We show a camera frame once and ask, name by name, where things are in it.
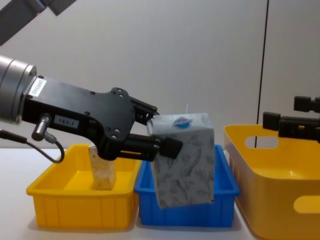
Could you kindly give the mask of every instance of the cable connector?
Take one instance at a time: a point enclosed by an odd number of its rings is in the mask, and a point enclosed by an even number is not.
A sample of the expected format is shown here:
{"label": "cable connector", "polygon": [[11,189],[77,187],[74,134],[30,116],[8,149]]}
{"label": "cable connector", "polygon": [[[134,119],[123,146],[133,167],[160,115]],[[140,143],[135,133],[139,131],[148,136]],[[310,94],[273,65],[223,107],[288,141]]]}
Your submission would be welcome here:
{"label": "cable connector", "polygon": [[55,144],[57,142],[57,138],[47,131],[44,133],[44,139],[51,144]]}
{"label": "cable connector", "polygon": [[47,113],[40,117],[38,124],[35,126],[33,133],[31,135],[32,139],[35,141],[42,141],[45,138],[45,133],[51,122],[51,116]]}

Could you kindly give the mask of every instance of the large yellow basket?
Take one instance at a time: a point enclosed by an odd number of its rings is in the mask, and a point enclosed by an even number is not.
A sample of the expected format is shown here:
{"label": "large yellow basket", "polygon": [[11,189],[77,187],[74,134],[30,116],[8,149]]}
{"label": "large yellow basket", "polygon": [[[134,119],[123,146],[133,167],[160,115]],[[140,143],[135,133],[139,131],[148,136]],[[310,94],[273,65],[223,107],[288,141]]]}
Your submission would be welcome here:
{"label": "large yellow basket", "polygon": [[52,164],[26,190],[33,196],[40,227],[125,229],[135,216],[134,185],[140,160],[117,158],[112,190],[95,190],[88,144],[67,149],[62,163]]}
{"label": "large yellow basket", "polygon": [[[224,144],[239,184],[237,206],[251,231],[269,240],[320,239],[320,144],[278,138],[261,125],[229,125]],[[249,148],[248,137],[278,138]]]}

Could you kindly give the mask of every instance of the blue plastic tray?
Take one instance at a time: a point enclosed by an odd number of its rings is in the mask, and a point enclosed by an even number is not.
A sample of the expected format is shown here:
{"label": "blue plastic tray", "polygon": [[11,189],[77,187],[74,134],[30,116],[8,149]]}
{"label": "blue plastic tray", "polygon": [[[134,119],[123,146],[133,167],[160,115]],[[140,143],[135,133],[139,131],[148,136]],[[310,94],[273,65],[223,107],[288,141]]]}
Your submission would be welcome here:
{"label": "blue plastic tray", "polygon": [[223,148],[214,146],[214,203],[160,208],[156,199],[150,162],[143,161],[135,183],[139,216],[143,225],[231,227],[239,187]]}

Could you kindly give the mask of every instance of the tissue box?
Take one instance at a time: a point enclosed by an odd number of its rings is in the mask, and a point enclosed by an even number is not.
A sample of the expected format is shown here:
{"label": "tissue box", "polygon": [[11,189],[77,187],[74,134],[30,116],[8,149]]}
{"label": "tissue box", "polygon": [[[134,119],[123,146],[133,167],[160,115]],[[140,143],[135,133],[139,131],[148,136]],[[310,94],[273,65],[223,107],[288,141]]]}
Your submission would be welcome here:
{"label": "tissue box", "polygon": [[207,113],[156,115],[149,135],[183,142],[176,159],[156,155],[151,164],[161,208],[214,201],[214,128]]}

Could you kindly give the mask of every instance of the black metal bracket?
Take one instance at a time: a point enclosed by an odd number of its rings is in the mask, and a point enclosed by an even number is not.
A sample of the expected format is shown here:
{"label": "black metal bracket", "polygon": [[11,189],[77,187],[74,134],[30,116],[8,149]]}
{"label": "black metal bracket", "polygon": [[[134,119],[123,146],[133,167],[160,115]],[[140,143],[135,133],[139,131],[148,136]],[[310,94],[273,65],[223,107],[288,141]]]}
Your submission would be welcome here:
{"label": "black metal bracket", "polygon": [[[296,96],[294,110],[320,113],[320,97]],[[279,113],[264,112],[264,129],[278,131],[281,138],[316,140],[320,143],[320,119],[306,117],[281,116]]]}
{"label": "black metal bracket", "polygon": [[[134,122],[147,124],[157,108],[129,96],[122,88],[98,93],[38,76],[44,87],[41,93],[26,95],[22,120],[36,124],[33,136],[43,139],[52,128],[91,140],[98,155],[106,160],[117,157],[153,161],[156,154],[175,159],[183,143],[178,140],[131,134]],[[51,119],[39,121],[44,116]]]}

